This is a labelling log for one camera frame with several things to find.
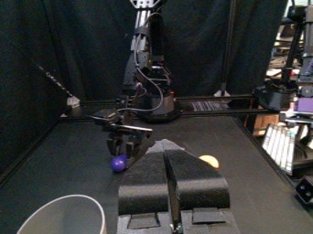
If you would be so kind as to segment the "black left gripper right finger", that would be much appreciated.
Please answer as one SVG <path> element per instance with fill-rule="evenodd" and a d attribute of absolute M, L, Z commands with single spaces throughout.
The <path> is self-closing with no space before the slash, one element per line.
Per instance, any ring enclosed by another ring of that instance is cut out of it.
<path fill-rule="evenodd" d="M 172 220 L 179 234 L 241 234 L 218 170 L 176 144 L 163 148 Z"/>

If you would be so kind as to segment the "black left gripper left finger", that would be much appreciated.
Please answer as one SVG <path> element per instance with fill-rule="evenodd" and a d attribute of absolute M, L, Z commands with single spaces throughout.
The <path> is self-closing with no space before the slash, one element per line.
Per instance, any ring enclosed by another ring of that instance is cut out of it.
<path fill-rule="evenodd" d="M 116 234 L 171 234 L 164 165 L 167 139 L 156 141 L 126 171 L 119 187 Z"/>

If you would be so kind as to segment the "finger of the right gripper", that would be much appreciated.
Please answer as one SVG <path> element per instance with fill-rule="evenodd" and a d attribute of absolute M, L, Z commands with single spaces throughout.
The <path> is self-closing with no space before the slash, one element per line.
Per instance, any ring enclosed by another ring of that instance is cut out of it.
<path fill-rule="evenodd" d="M 120 154 L 122 143 L 122 139 L 107 139 L 107 149 L 112 156 L 117 156 Z"/>
<path fill-rule="evenodd" d="M 140 142 L 128 142 L 126 144 L 126 154 L 128 159 L 136 157 L 140 151 L 140 145 L 142 145 Z"/>

